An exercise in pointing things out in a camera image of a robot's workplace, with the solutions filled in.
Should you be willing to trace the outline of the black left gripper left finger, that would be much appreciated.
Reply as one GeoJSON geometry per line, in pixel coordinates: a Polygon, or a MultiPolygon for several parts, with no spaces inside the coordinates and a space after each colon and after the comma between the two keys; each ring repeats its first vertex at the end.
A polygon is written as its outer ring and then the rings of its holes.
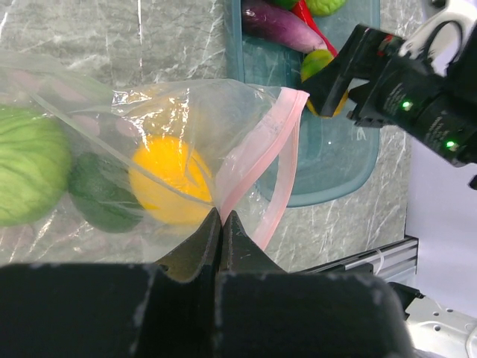
{"type": "Polygon", "coordinates": [[[1,267],[3,357],[210,357],[221,220],[157,263],[1,267]]]}

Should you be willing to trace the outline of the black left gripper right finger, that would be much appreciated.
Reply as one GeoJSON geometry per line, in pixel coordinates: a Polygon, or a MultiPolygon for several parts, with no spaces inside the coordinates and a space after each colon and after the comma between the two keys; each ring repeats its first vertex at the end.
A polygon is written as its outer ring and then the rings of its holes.
{"type": "Polygon", "coordinates": [[[216,357],[412,357],[397,294],[363,273],[264,269],[236,213],[215,281],[216,357]]]}

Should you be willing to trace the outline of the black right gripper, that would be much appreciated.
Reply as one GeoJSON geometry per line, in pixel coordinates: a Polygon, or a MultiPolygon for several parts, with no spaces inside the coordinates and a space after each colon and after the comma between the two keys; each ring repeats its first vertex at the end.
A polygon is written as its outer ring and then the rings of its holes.
{"type": "MultiPolygon", "coordinates": [[[[315,50],[305,57],[301,89],[316,116],[331,118],[347,100],[352,80],[368,80],[373,65],[373,29],[355,26],[337,56],[315,50]]],[[[476,162],[476,32],[435,73],[426,56],[393,55],[378,77],[349,92],[357,126],[396,125],[453,166],[476,162]]]]}

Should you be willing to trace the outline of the yellow lemon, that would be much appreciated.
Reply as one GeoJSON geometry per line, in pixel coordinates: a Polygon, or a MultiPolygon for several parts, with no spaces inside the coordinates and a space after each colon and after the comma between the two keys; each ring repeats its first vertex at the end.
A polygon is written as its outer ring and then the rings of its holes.
{"type": "Polygon", "coordinates": [[[156,220],[172,225],[200,224],[210,211],[207,184],[212,174],[197,150],[169,135],[147,136],[132,161],[162,182],[135,168],[128,170],[137,201],[156,220]]]}

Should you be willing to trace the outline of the dark green avocado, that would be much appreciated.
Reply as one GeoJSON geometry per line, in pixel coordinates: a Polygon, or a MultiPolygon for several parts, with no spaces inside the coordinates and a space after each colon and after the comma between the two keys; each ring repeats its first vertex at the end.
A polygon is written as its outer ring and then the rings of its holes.
{"type": "Polygon", "coordinates": [[[79,155],[68,190],[83,218],[104,232],[129,232],[143,218],[142,206],[130,191],[127,169],[114,157],[92,152],[79,155]]]}

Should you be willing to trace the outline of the clear zip top bag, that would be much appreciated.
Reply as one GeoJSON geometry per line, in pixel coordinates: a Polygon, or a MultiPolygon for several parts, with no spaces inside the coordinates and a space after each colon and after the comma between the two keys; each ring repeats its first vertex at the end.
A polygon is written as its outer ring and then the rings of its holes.
{"type": "Polygon", "coordinates": [[[1,52],[1,262],[153,261],[212,210],[266,248],[297,171],[306,92],[230,79],[112,89],[1,52]]]}

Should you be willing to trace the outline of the large green cabbage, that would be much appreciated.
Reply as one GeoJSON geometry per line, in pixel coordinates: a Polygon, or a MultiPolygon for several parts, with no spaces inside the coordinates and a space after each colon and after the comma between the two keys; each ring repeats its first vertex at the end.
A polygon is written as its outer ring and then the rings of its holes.
{"type": "Polygon", "coordinates": [[[1,226],[50,213],[67,188],[72,153],[61,121],[36,110],[1,106],[1,226]]]}

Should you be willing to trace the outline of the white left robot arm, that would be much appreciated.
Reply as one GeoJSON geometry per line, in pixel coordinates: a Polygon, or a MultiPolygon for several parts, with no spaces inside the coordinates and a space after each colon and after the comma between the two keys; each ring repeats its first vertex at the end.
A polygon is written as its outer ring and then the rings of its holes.
{"type": "Polygon", "coordinates": [[[3,357],[474,357],[476,320],[369,264],[288,273],[213,210],[151,264],[1,267],[3,357]]]}

